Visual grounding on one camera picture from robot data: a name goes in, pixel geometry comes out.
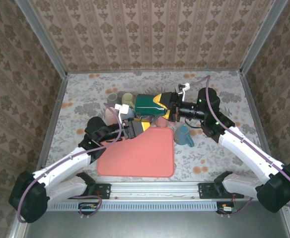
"pink cup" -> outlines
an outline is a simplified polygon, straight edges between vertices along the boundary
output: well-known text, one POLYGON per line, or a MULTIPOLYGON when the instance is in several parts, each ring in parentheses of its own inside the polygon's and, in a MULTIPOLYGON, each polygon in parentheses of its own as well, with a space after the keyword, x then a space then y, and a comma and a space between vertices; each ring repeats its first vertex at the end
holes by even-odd
POLYGON ((154 124, 157 126, 157 127, 168 127, 169 125, 169 121, 166 120, 165 118, 163 117, 159 117, 158 119, 156 119, 154 121, 154 124))
MULTIPOLYGON (((118 116, 118 112, 114 109, 114 108, 111 108, 115 114, 118 116)), ((111 113, 110 110, 106 109, 105 110, 105 115, 104 115, 104 119, 105 119, 105 123, 107 125, 112 125, 112 124, 117 124, 117 120, 115 118, 115 116, 113 115, 113 113, 111 113)))

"white bracket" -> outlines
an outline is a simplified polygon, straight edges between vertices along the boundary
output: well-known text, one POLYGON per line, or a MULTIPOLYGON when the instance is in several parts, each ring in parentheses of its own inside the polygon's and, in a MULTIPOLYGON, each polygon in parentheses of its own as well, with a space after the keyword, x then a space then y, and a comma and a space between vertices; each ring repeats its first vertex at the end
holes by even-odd
POLYGON ((122 119, 121 119, 121 114, 126 115, 127 113, 129 113, 129 108, 130 106, 127 104, 115 104, 115 110, 119 111, 119 119, 120 119, 120 123, 122 124, 122 119))
POLYGON ((186 91, 188 91, 190 89, 190 84, 189 83, 185 83, 183 84, 184 88, 182 88, 182 92, 179 92, 178 94, 182 94, 183 97, 181 99, 182 102, 185 101, 185 96, 186 96, 186 91))

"table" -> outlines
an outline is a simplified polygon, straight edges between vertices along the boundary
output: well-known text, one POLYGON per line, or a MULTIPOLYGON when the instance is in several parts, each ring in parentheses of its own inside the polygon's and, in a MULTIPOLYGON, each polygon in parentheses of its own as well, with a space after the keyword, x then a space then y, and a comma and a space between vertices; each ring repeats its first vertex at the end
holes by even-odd
MULTIPOLYGON (((221 99, 220 110, 228 116, 253 143, 260 146, 254 121, 248 106, 238 71, 195 72, 125 72, 102 74, 69 74, 55 134, 46 165, 67 155, 82 140, 87 121, 103 117, 107 96, 111 92, 121 97, 130 92, 157 95, 174 91, 179 83, 196 82, 210 75, 210 86, 221 99)), ((199 89, 196 85, 186 92, 186 101, 195 102, 199 89)), ((173 130, 180 126, 171 126, 173 130)), ((201 129, 191 130, 195 146, 175 145, 175 173, 169 178, 106 177, 96 171, 96 162, 84 171, 97 182, 118 181, 210 181, 224 171, 255 176, 232 152, 207 138, 201 129)))

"blue mug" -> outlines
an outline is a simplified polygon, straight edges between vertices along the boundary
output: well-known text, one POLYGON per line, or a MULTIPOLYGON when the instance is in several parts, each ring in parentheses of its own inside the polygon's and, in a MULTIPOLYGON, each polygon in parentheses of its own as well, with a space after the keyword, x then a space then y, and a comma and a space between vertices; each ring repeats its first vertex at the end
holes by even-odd
POLYGON ((174 133, 174 141, 178 145, 189 145, 189 147, 194 147, 195 143, 190 136, 189 127, 186 125, 180 126, 174 133))

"metal frame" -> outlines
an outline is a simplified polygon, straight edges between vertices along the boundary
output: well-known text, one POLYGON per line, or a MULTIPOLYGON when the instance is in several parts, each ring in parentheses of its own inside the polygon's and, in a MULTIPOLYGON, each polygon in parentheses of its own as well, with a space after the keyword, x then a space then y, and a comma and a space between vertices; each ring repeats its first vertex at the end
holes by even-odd
POLYGON ((35 32, 36 36, 38 37, 41 45, 45 49, 45 52, 49 56, 52 64, 56 68, 61 79, 65 79, 67 76, 66 66, 62 62, 61 57, 57 53, 55 47, 53 46, 48 35, 46 34, 42 24, 40 23, 39 19, 36 16, 35 11, 31 7, 30 2, 28 0, 16 0, 16 2, 18 6, 20 7, 22 13, 25 15, 27 21, 29 22, 32 30, 35 32))
MULTIPOLYGON (((63 212, 78 212, 79 204, 82 201, 76 202, 61 202, 49 208, 47 211, 63 211, 63 212)), ((98 212, 189 212, 189 211, 217 211, 217 202, 212 201, 133 201, 122 202, 115 200, 103 200, 98 212)), ((89 208, 82 208, 83 212, 91 211, 89 208)))
POLYGON ((117 201, 230 201, 231 199, 201 199, 199 183, 193 182, 109 182, 111 184, 110 200, 117 201))
POLYGON ((249 104, 249 108, 250 108, 251 115, 252 115, 252 118, 254 121, 255 129, 256 129, 258 136, 259 136, 261 148, 265 153, 267 153, 268 155, 271 156, 272 154, 270 151, 270 147, 269 147, 268 141, 266 140, 266 137, 265 137, 265 133, 264 133, 264 130, 263 130, 263 127, 261 124, 261 120, 260 120, 258 111, 257 111, 255 103, 254 103, 251 89, 249 87, 248 81, 247 81, 245 73, 243 71, 240 72, 240 79, 241 79, 243 90, 245 92, 246 100, 248 101, 248 104, 249 104))
POLYGON ((68 79, 65 78, 61 81, 60 89, 56 98, 54 109, 51 114, 49 126, 48 126, 46 137, 45 137, 45 140, 44 140, 44 143, 42 145, 42 149, 39 155, 39 160, 38 160, 36 170, 42 169, 42 166, 47 162, 52 139, 54 137, 59 113, 61 110, 62 101, 66 93, 67 84, 68 84, 68 79))
POLYGON ((268 14, 266 15, 263 24, 255 37, 247 55, 245 56, 241 70, 244 73, 247 73, 255 60, 256 56, 258 55, 260 49, 262 48, 264 42, 266 41, 269 33, 271 32, 273 26, 275 25, 276 21, 278 20, 281 12, 283 11, 286 3, 288 0, 276 0, 273 2, 268 14))
POLYGON ((202 71, 238 71, 238 68, 178 68, 178 69, 119 69, 119 70, 85 70, 68 71, 68 74, 84 73, 146 73, 146 72, 202 72, 202 71))

